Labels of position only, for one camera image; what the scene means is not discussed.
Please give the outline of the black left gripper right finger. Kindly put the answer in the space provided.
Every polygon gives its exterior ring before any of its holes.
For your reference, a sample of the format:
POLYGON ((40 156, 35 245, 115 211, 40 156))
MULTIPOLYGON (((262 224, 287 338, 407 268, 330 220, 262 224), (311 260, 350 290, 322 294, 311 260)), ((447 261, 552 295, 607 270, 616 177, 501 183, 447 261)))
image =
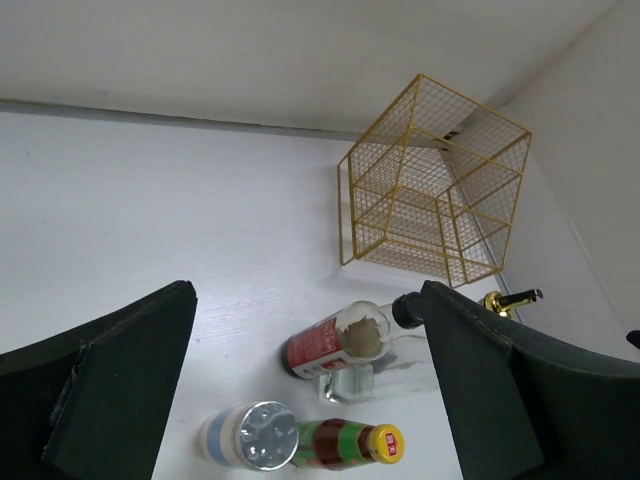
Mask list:
POLYGON ((421 295, 464 478, 638 478, 638 364, 503 319, 440 282, 421 295))

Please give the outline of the clear square oil bottle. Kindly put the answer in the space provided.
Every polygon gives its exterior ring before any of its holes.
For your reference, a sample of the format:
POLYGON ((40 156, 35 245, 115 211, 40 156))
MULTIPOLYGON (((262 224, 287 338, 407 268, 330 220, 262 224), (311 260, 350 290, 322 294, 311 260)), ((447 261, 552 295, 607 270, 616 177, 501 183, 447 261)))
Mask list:
POLYGON ((386 369, 362 365, 322 377, 319 397, 329 403, 355 405, 438 389, 438 379, 431 364, 413 363, 386 369))

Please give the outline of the dark liquid square bottle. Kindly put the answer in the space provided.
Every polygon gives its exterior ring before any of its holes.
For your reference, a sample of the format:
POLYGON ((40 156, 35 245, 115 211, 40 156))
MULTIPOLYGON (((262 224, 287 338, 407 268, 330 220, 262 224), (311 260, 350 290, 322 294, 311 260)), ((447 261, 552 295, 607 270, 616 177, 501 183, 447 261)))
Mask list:
POLYGON ((509 295, 502 294, 500 291, 492 291, 487 293, 479 303, 497 315, 511 319, 514 310, 533 304, 543 297, 540 289, 530 289, 509 295))

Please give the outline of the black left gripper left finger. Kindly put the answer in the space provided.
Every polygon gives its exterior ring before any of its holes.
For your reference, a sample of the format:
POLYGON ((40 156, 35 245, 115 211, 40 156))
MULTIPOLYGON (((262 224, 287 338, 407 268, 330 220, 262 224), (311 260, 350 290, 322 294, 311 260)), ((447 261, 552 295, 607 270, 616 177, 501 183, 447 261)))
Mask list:
POLYGON ((2 478, 151 478, 196 307, 175 281, 2 354, 2 478))

